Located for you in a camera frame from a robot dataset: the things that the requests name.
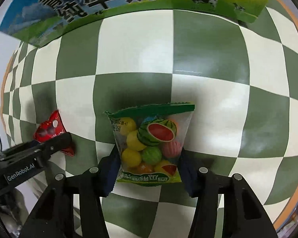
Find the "small red candy packet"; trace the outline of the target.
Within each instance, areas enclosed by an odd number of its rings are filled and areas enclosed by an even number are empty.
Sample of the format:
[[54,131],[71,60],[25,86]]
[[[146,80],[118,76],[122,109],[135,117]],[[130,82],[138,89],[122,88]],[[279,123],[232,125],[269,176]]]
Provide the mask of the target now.
[[[62,119],[60,116],[59,110],[55,110],[49,117],[48,120],[41,123],[36,129],[33,139],[37,139],[38,141],[47,141],[57,135],[67,132],[64,124],[62,123]],[[72,141],[72,144],[67,149],[64,149],[62,152],[68,156],[75,155],[75,145]]]

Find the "fruit gummy candy packet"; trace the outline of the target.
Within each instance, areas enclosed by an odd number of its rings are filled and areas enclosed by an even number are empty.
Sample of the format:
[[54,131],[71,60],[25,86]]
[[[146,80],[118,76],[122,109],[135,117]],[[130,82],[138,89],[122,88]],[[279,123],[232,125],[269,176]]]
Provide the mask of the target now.
[[194,104],[181,102],[107,112],[120,156],[118,182],[180,183],[178,163],[194,110]]

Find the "cardboard milk box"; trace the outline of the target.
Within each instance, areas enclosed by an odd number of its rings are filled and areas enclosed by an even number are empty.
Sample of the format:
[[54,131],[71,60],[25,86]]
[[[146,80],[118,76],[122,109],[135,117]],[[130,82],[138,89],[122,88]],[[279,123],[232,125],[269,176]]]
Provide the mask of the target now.
[[146,10],[190,10],[254,22],[269,0],[13,0],[0,32],[43,47],[82,25]]

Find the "green white checkered mat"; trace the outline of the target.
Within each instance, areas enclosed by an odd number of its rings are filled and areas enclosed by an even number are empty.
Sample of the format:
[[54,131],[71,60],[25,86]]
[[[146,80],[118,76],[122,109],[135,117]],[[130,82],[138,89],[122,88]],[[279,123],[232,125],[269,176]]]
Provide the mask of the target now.
[[252,24],[181,10],[135,12],[71,31],[44,48],[14,45],[1,116],[10,145],[59,110],[77,147],[28,185],[83,173],[109,154],[107,111],[195,104],[185,149],[216,174],[245,177],[281,228],[298,202],[298,18],[269,0]]

